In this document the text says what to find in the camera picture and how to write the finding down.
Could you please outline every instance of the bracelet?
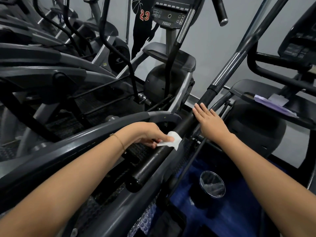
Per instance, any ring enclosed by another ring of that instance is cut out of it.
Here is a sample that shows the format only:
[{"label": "bracelet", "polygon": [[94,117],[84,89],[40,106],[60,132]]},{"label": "bracelet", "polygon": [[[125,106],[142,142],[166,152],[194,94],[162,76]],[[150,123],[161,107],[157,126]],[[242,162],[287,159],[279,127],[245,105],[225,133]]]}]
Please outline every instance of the bracelet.
[{"label": "bracelet", "polygon": [[118,140],[119,140],[119,142],[122,144],[122,147],[123,147],[123,150],[124,150],[124,153],[125,153],[125,148],[124,148],[124,145],[123,145],[123,143],[122,143],[122,141],[120,140],[120,138],[118,138],[114,133],[113,134],[110,134],[110,136],[115,136]]}]

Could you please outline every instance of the blue mat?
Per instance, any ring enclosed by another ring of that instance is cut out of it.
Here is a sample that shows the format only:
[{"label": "blue mat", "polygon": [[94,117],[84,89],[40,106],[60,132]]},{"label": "blue mat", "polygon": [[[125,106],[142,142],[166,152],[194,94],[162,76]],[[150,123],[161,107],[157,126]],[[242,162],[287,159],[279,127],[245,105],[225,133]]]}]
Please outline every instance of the blue mat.
[{"label": "blue mat", "polygon": [[188,191],[205,170],[216,172],[197,158],[171,198],[172,203],[187,216],[183,236],[195,236],[199,227],[205,224],[219,237],[257,237],[261,207],[242,177],[225,180],[225,176],[221,176],[226,185],[226,194],[215,200],[208,209],[198,209],[190,201]]}]

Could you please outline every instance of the foam grip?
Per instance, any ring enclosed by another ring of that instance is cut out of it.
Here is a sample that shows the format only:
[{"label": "foam grip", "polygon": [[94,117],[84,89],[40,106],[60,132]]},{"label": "foam grip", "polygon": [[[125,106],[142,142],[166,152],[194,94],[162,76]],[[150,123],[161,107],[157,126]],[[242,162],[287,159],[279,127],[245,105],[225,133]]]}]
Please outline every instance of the foam grip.
[{"label": "foam grip", "polygon": [[225,26],[228,23],[228,17],[225,11],[223,0],[212,0],[217,19],[220,26]]}]

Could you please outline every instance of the number 23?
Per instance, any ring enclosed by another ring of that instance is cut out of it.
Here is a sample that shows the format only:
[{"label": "number 23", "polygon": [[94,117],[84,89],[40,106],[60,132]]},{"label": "number 23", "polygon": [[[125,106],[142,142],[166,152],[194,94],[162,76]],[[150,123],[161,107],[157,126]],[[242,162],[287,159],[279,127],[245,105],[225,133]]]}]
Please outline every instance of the number 23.
[{"label": "number 23", "polygon": [[140,10],[140,16],[139,16],[139,18],[142,20],[142,21],[148,21],[149,20],[149,14],[150,14],[150,12],[145,12],[145,18],[144,18],[144,10],[143,9],[141,9]]}]

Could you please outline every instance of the black silhouette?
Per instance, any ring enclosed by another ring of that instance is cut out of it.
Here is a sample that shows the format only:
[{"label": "black silhouette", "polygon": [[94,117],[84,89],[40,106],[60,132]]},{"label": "black silhouette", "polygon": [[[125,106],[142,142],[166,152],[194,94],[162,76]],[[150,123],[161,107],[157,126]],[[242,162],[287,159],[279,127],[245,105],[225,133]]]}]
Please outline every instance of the black silhouette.
[{"label": "black silhouette", "polygon": [[153,20],[150,16],[150,10],[154,5],[154,0],[133,0],[132,9],[136,14],[133,38],[134,44],[132,48],[132,59],[144,46],[146,40],[151,41],[154,38],[159,24],[152,28]]}]

